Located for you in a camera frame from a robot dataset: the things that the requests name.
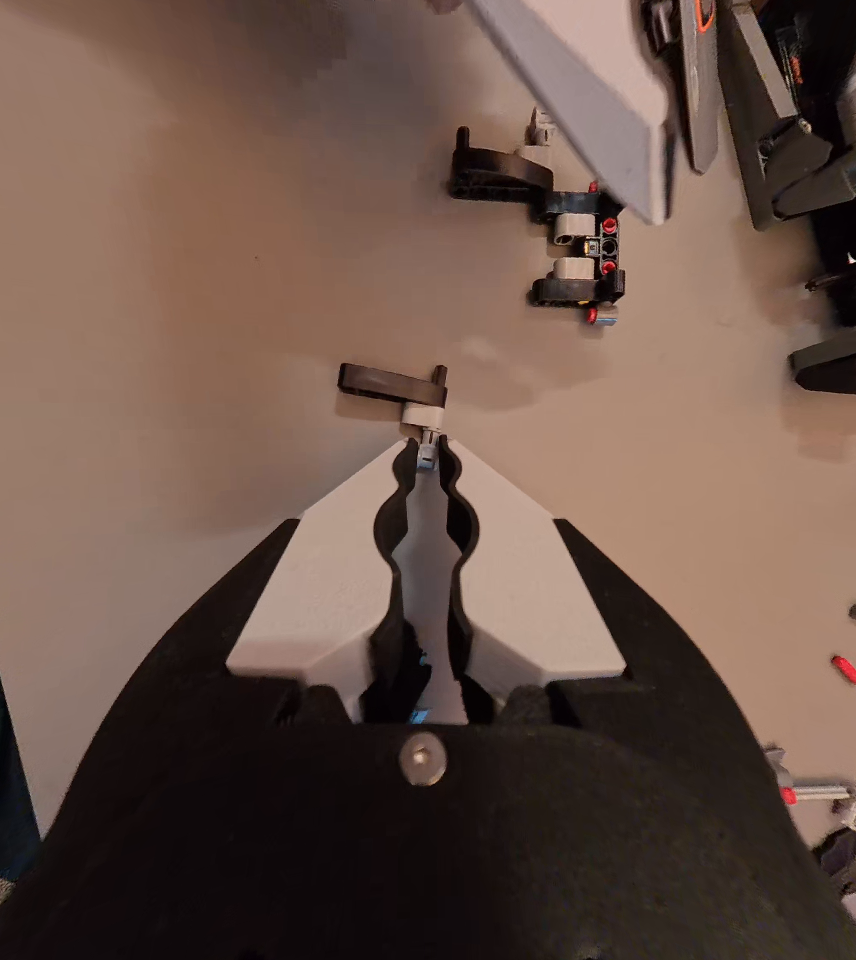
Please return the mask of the grey black lego car model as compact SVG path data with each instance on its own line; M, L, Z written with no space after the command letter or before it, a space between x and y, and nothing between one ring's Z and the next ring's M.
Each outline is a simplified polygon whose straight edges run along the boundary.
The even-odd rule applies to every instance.
M806 219L837 330L794 382L856 395L856 2L720 2L719 75L754 228Z

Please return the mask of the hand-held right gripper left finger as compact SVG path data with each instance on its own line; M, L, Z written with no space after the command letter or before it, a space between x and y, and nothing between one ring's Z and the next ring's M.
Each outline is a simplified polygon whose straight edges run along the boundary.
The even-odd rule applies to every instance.
M395 552L419 446L398 441L304 512L227 656L233 675L330 687L349 717L407 722L431 675Z

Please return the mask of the black curved lego beam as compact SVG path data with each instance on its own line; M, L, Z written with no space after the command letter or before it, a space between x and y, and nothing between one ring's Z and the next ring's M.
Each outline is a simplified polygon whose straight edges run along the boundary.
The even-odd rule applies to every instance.
M351 396L394 403L445 407L447 367L436 366L432 379L425 380L395 371L342 363L338 369L338 390Z

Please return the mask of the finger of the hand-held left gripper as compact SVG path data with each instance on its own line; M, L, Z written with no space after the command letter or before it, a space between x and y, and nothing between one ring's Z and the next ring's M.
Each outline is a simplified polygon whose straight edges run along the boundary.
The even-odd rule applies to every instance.
M636 2L470 1L583 164L647 224L670 216L675 124Z

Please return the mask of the silver orange-striped lego panel subassembly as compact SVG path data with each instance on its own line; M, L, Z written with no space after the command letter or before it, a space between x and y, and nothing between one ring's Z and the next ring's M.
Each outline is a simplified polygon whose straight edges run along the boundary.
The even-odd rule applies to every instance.
M643 1L640 12L650 53L672 84L691 169L707 174L719 149L719 4Z

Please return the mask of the black axle white connector subassembly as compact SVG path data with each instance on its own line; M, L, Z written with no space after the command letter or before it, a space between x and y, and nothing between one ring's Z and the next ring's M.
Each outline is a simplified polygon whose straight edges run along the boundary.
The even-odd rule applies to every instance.
M437 365L431 378L404 376L401 423L421 431L417 467L434 472L439 467L439 440L443 433L447 398L447 366Z

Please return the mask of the black white lego frame subassembly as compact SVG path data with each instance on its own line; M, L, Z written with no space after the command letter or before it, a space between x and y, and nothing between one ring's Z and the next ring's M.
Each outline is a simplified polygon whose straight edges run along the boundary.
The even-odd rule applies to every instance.
M448 194L461 201L524 207L559 255L530 285L531 306L578 311L592 328L616 324L627 286L621 265L619 218L623 204L592 180L585 190L560 190L549 165L551 147L525 143L513 152L472 143L470 129L456 133Z

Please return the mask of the grey lego axle subassembly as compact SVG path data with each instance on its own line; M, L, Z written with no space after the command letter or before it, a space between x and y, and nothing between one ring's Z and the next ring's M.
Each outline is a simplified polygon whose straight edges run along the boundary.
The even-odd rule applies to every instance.
M783 764L785 750L769 747L763 753L786 806L795 807L802 802L830 803L840 824L850 831L856 829L856 783L796 780Z

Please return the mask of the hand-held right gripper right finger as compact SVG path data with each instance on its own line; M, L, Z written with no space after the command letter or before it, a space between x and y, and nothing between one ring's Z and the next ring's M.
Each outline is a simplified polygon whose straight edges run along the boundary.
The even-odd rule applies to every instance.
M440 437L446 534L458 548L447 648L469 724L519 688L621 678L626 660L553 514L462 443Z

